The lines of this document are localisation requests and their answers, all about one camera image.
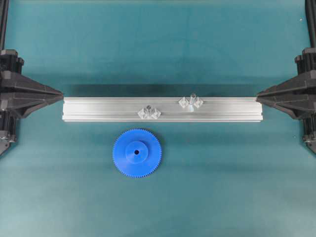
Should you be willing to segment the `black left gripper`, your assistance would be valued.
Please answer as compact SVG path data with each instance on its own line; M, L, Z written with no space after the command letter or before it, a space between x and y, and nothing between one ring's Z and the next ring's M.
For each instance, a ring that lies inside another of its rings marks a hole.
M14 49L0 51L0 154L16 142L17 118L63 99L63 93L22 74L24 60ZM14 92L43 95L13 95Z

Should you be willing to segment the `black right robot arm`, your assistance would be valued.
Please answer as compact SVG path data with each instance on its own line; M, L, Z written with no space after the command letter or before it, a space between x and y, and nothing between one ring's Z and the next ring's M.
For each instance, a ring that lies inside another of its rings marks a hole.
M257 94L256 101L301 120L303 142L316 152L316 2L305 1L310 47L295 57L297 76Z

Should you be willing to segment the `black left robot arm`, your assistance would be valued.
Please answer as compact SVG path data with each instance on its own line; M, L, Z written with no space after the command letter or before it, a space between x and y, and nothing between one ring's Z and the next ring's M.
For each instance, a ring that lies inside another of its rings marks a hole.
M16 142L20 119L64 98L63 93L22 75L24 60L14 49L5 49L9 1L0 2L0 154Z

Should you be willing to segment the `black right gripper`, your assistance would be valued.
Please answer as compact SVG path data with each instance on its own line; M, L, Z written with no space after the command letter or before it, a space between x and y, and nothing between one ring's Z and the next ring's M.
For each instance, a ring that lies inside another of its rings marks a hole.
M269 87L257 94L256 101L301 120L304 128L303 141L316 154L316 49L305 48L295 58L298 76ZM300 91L307 96L274 96Z

